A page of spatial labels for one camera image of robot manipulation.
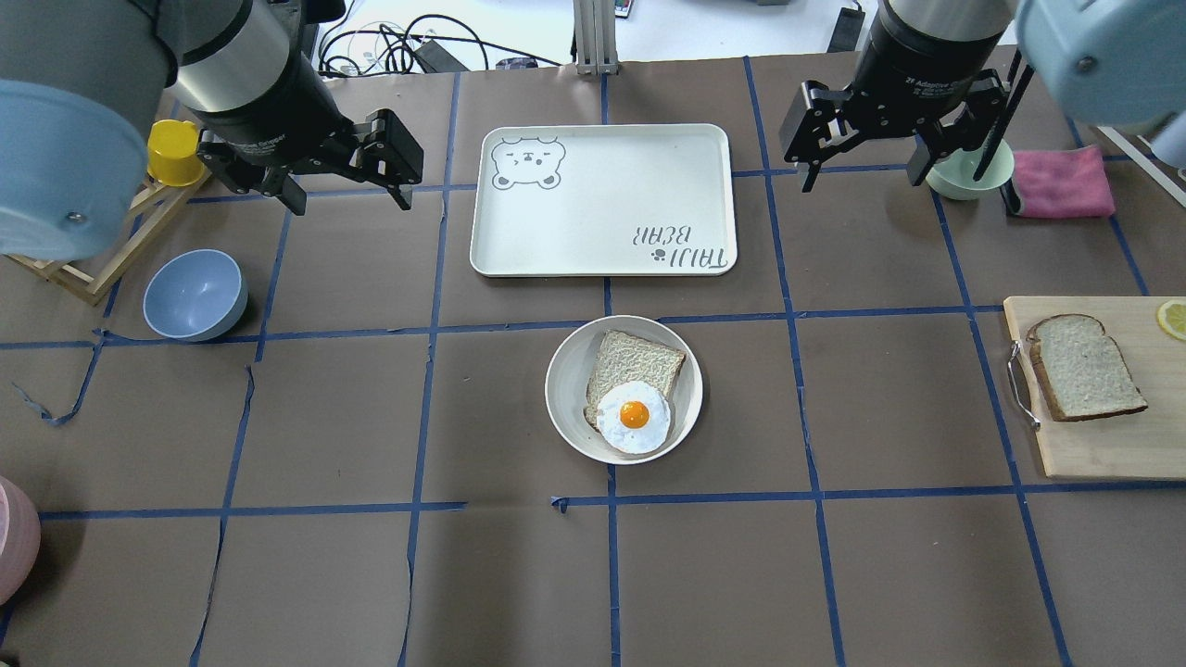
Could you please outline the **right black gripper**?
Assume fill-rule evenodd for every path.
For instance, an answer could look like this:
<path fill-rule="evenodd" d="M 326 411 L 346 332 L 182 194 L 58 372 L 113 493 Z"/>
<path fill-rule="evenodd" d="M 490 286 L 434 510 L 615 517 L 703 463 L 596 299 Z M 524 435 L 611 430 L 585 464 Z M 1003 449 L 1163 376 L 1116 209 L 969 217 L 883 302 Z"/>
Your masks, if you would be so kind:
<path fill-rule="evenodd" d="M 882 4 L 852 84 L 805 81 L 789 106 L 779 141 L 801 192 L 863 141 L 918 135 L 906 163 L 913 186 L 954 152 L 981 148 L 1009 93 L 986 65 L 1003 33 L 1005 4 Z"/>

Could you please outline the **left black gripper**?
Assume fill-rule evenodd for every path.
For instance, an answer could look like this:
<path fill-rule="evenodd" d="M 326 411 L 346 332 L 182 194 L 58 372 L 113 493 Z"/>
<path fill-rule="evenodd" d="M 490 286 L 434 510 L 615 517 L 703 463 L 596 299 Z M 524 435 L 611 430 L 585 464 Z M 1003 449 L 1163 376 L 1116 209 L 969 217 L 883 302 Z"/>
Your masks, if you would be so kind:
<path fill-rule="evenodd" d="M 310 61 L 292 57 L 275 84 L 241 108 L 195 113 L 210 139 L 198 157 L 232 193 L 260 193 L 296 216 L 308 211 L 308 193 L 296 174 L 334 174 L 368 182 L 404 211 L 423 182 L 425 151 L 402 119 L 388 108 L 353 126 L 334 104 Z"/>

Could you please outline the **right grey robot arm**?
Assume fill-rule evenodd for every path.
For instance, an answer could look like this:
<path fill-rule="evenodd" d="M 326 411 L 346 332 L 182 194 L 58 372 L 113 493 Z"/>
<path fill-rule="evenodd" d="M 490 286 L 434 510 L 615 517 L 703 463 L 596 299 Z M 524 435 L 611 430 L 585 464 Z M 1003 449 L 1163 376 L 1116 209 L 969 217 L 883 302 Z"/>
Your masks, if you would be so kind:
<path fill-rule="evenodd" d="M 885 1 L 852 83 L 798 88 L 783 158 L 809 193 L 834 155 L 916 138 L 919 185 L 958 151 L 994 155 L 1034 77 L 1088 125 L 1169 117 L 1185 101 L 1182 27 L 1181 1 Z"/>

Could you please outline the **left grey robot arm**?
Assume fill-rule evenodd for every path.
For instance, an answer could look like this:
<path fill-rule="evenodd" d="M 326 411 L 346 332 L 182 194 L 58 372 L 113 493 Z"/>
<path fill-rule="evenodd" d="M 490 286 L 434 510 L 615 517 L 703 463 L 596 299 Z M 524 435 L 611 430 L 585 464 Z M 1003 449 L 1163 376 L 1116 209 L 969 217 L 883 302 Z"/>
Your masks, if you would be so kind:
<path fill-rule="evenodd" d="M 423 148 L 394 112 L 356 123 L 312 63 L 342 1 L 5 1 L 1 246 L 81 260 L 106 252 L 148 166 L 164 93 L 200 126 L 196 155 L 235 193 L 296 215 L 296 176 L 385 189 L 410 208 Z"/>

